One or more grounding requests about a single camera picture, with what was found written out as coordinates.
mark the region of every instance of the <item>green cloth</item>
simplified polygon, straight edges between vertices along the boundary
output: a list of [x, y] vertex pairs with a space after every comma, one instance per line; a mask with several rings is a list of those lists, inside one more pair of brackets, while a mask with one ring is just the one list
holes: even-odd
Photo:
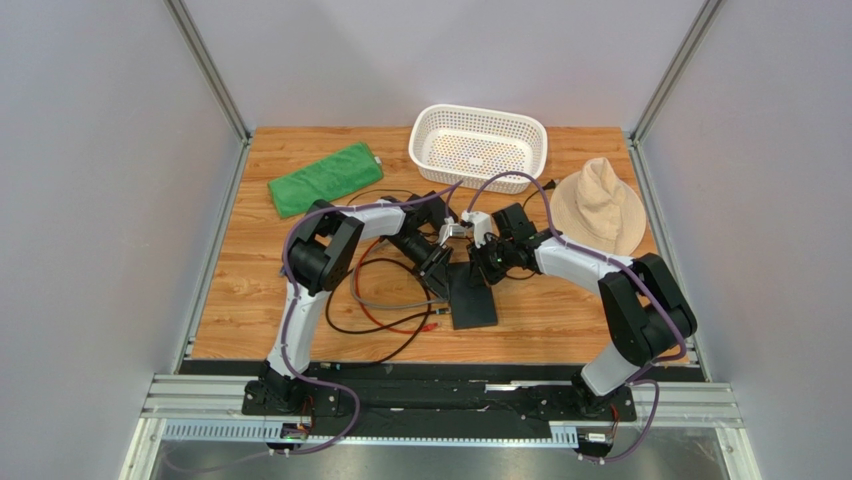
[[317, 200], [336, 200], [382, 179], [382, 167], [366, 143], [350, 145], [269, 182], [281, 218], [304, 213]]

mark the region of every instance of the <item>red cable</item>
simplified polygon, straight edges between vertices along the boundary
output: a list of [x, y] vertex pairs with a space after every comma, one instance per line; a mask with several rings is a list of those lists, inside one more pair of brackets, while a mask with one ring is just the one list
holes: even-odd
[[[380, 241], [381, 241], [381, 238], [377, 238], [375, 242], [370, 244], [370, 246], [367, 247], [367, 250], [364, 251], [364, 254], [361, 255], [361, 258], [358, 259], [358, 263], [355, 266], [356, 270], [355, 270], [355, 272], [353, 272], [353, 275], [355, 275], [355, 294], [358, 295], [359, 297], [361, 296], [361, 289], [358, 286], [358, 280], [359, 280], [359, 277], [361, 275], [361, 264], [364, 263], [364, 259], [367, 258], [367, 255], [370, 254], [370, 251], [372, 251], [376, 247], [376, 245], [379, 244]], [[376, 318], [370, 313], [369, 310], [367, 310], [367, 307], [363, 303], [358, 302], [358, 305], [361, 307], [361, 311], [364, 312], [364, 315], [366, 315], [367, 318], [369, 318], [373, 323], [375, 323], [376, 325], [378, 325], [380, 327], [385, 326], [385, 324], [376, 320]], [[430, 323], [428, 325], [425, 325], [422, 329], [420, 329], [420, 331], [421, 332], [428, 332], [430, 330], [436, 329], [437, 327], [438, 327], [437, 323]], [[387, 330], [390, 330], [391, 332], [395, 332], [395, 333], [403, 333], [405, 335], [411, 335], [415, 332], [414, 330], [399, 330], [399, 329], [393, 328], [393, 327], [390, 327]]]

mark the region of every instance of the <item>white basket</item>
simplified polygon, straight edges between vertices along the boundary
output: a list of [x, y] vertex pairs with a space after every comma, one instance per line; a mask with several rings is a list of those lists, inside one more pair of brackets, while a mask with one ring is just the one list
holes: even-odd
[[[479, 188], [498, 173], [521, 171], [538, 178], [547, 159], [547, 132], [523, 115], [433, 105], [420, 112], [408, 154], [427, 180]], [[517, 175], [501, 177], [486, 190], [521, 193], [530, 181]]]

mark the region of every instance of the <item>beige hat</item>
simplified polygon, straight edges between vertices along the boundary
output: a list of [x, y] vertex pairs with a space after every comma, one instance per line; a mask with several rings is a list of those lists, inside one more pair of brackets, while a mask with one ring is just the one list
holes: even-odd
[[615, 175], [609, 160], [593, 158], [559, 182], [550, 199], [553, 223], [573, 240], [630, 255], [645, 235], [645, 208]]

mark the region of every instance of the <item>white wall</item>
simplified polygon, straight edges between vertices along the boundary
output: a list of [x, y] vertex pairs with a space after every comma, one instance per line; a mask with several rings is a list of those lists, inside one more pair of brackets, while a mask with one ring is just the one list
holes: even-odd
[[645, 143], [766, 479], [849, 478], [852, 3], [727, 2]]
[[113, 479], [238, 154], [161, 1], [0, 3], [0, 477]]
[[702, 0], [187, 0], [251, 128], [435, 103], [635, 126]]

